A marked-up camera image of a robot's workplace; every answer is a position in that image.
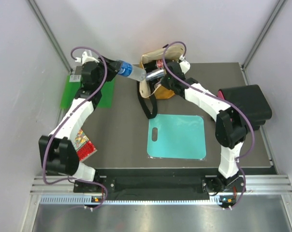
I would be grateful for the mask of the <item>clear water bottle blue label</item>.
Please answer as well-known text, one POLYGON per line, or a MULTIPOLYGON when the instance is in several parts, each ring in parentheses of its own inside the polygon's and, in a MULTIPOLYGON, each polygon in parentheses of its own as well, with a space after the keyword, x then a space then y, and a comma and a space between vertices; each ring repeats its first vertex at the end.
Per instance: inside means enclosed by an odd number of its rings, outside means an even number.
POLYGON ((146 71, 140 67, 134 66, 128 62, 119 60, 121 63, 119 75, 130 78, 132 80, 142 82, 146 78, 146 71))

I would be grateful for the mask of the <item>orange canvas bag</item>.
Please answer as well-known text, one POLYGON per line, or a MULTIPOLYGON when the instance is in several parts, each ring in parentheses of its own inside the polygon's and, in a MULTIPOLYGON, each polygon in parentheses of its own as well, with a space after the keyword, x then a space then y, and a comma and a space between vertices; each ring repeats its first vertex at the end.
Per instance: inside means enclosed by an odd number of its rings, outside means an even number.
POLYGON ((158 114, 157 100, 173 97, 173 91, 161 85, 166 71, 162 56, 165 48, 143 54, 139 67, 146 71, 146 78, 137 82, 137 97, 147 119, 154 119, 158 114))

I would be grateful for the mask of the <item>glass cola bottle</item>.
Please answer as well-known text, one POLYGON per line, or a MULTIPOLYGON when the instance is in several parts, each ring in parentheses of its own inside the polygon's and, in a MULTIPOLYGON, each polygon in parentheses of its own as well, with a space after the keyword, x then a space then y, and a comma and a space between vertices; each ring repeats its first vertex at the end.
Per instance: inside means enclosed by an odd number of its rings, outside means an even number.
POLYGON ((159 69, 163 67, 163 60, 158 59, 158 60, 153 60, 149 63, 144 64, 144 68, 147 73, 152 72, 155 69, 159 69))

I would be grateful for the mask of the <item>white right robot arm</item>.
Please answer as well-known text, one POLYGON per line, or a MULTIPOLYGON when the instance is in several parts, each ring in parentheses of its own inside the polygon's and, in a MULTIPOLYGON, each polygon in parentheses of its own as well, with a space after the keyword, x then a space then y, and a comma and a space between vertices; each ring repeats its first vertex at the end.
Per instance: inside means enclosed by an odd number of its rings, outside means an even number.
POLYGON ((221 146, 217 186, 229 191, 239 177, 239 159, 244 140, 251 124, 234 104, 217 97, 197 80, 186 78, 183 65, 172 61, 164 64, 166 75, 161 84, 176 95, 206 112, 215 122, 215 138, 221 146))

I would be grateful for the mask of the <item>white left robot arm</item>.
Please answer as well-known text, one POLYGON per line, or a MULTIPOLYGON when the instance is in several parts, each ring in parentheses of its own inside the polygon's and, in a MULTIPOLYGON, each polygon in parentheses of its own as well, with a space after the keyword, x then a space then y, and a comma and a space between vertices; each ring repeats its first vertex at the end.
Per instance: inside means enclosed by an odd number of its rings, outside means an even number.
POLYGON ((84 186, 92 192, 100 188, 101 180, 95 176, 95 169, 80 161, 73 142, 101 100, 101 88, 116 77, 121 65, 120 60, 86 58, 76 68, 81 84, 67 114, 49 135, 41 136, 38 141, 44 172, 83 180, 84 186))

